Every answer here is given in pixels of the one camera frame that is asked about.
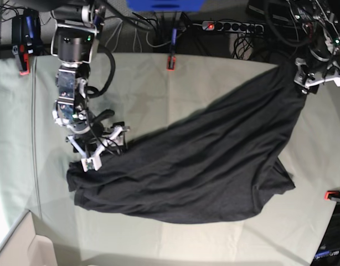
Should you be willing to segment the dark grey t-shirt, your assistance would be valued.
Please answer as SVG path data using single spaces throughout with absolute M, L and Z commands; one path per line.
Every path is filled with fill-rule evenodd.
M 98 171 L 72 162 L 75 205 L 175 224 L 232 222 L 258 215 L 295 185 L 279 154 L 306 98 L 291 63 L 270 69 L 205 109 L 105 155 Z

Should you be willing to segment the light green table cloth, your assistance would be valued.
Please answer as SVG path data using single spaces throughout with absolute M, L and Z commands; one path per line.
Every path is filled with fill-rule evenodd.
M 163 54 L 119 53 L 108 92 L 94 112 L 113 109 L 128 138 L 167 126 L 206 107 L 269 64 Z M 307 98 L 280 160 L 295 189 L 274 196 L 260 214 L 239 222 L 178 225 L 74 205 L 65 174 L 75 160 L 51 111 L 58 97 L 55 57 L 32 60 L 20 76 L 0 60 L 0 242 L 22 213 L 54 243 L 59 265 L 309 265 L 328 226 L 340 187 L 340 88 L 326 83 Z

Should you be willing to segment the middle red black clamp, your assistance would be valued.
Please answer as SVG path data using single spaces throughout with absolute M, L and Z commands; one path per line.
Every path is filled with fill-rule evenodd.
M 172 29 L 171 42 L 169 47 L 169 55 L 167 59 L 167 70 L 174 71 L 176 63 L 176 39 L 177 39 L 177 29 Z

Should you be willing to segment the red black clamp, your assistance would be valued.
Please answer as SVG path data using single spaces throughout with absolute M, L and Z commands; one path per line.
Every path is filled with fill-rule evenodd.
M 29 57 L 43 50 L 40 31 L 39 13 L 33 9 L 27 8 L 12 19 L 12 54 L 20 75 L 30 73 Z
M 171 42 L 169 47 L 169 55 L 167 59 L 167 70 L 174 71 L 176 63 L 176 39 L 177 39 L 177 29 L 172 29 Z
M 340 203 L 340 189 L 335 191 L 327 191 L 324 196 L 325 200 Z

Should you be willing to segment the black power strip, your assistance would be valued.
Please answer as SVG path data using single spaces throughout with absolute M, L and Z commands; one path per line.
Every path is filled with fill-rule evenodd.
M 202 28 L 205 31 L 238 34 L 264 34 L 265 31 L 262 24 L 227 21 L 203 21 Z

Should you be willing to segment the left red black clamp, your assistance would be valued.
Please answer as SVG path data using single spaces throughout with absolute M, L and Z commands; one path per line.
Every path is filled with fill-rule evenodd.
M 30 73 L 29 57 L 43 50 L 40 31 L 39 13 L 33 9 L 27 8 L 12 19 L 12 54 L 20 75 Z

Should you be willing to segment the blue box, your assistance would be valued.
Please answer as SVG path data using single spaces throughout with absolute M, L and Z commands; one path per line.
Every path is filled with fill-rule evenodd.
M 127 0 L 127 5 L 134 11 L 190 11 L 201 9 L 204 0 Z

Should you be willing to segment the right red black clamp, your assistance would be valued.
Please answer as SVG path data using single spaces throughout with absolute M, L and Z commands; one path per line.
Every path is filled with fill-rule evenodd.
M 325 200 L 340 203 L 340 189 L 335 191 L 327 191 L 324 196 Z

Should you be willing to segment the beige plastic bin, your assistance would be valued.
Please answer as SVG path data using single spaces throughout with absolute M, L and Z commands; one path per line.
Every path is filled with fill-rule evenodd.
M 31 211 L 19 216 L 0 245 L 0 265 L 58 265 L 53 242 L 35 232 Z

